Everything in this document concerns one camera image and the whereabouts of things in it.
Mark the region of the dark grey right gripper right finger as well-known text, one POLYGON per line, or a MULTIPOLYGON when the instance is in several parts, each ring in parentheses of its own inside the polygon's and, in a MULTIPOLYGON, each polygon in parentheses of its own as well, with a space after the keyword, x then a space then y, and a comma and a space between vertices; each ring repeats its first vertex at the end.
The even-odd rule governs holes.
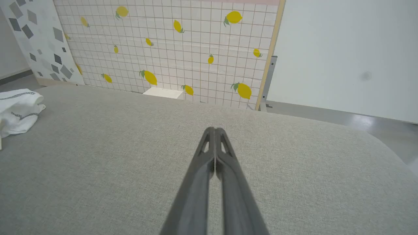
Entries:
POLYGON ((270 235, 222 128, 216 129, 216 175, 221 182, 223 235, 270 235))

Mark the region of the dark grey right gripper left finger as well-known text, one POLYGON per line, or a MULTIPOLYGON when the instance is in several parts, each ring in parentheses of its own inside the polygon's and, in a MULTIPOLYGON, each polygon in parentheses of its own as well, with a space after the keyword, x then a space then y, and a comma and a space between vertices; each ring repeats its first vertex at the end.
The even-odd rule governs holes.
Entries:
POLYGON ((215 128, 198 144, 160 235, 207 235, 209 181, 214 173, 215 128))

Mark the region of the white long-sleeve shirt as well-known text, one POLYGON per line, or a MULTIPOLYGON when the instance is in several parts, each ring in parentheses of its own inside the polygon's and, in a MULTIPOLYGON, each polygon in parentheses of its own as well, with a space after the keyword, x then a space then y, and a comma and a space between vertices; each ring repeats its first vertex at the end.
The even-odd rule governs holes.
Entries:
POLYGON ((29 89, 0 92, 0 151, 2 139, 26 133, 46 109, 44 97, 29 89))

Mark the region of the grey fabric sofa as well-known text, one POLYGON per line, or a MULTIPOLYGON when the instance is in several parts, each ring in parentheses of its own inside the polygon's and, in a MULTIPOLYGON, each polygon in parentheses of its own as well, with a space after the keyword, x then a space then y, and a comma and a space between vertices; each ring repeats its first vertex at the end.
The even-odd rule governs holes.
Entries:
POLYGON ((207 127, 231 141, 271 234, 418 235, 418 177, 367 132, 92 87, 0 151, 0 235, 157 235, 207 127))

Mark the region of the white box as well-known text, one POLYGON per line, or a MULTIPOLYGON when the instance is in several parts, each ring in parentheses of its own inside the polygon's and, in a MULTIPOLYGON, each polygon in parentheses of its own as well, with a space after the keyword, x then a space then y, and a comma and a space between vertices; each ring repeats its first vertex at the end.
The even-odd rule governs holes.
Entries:
POLYGON ((156 96, 162 98, 172 98, 178 100, 184 100, 184 94, 178 90, 163 89, 158 87, 151 87, 143 93, 144 95, 156 96))

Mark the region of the grey metal panel stand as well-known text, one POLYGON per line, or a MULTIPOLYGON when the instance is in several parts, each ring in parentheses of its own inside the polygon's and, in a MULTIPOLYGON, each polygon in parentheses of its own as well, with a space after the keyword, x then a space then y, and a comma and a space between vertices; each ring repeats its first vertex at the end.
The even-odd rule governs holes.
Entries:
POLYGON ((260 107, 259 107, 259 111, 262 111, 262 112, 267 112, 267 108, 269 107, 266 104, 266 101, 267 101, 268 91, 269 91, 269 88, 270 88, 270 84, 271 84, 271 80, 272 80, 272 77, 273 77, 274 69, 276 67, 277 58, 278 57, 276 55, 272 55, 271 60, 270 60, 265 84, 264 84, 264 87, 263 87, 263 92, 262 92, 262 95, 261 95, 260 107))

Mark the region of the lemon print grid panel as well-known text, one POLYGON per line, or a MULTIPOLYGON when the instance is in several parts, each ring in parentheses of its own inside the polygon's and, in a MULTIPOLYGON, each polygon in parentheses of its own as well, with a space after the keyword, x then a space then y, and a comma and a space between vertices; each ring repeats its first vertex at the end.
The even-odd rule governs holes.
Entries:
POLYGON ((286 0, 53 0, 88 86, 257 110, 286 0))

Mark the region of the plain white partition panel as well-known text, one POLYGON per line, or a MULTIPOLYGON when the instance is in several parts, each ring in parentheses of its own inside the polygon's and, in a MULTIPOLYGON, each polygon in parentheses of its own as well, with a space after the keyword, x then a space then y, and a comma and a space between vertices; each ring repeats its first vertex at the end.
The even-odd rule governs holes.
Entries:
POLYGON ((418 124, 418 0, 286 0, 267 99, 418 124))

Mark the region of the grey diamond pattern panel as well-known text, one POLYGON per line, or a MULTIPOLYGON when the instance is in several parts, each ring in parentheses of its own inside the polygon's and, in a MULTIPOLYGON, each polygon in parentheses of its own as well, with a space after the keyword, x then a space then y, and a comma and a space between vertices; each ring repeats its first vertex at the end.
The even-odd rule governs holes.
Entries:
POLYGON ((39 85, 85 85, 53 0, 0 0, 0 9, 39 85))

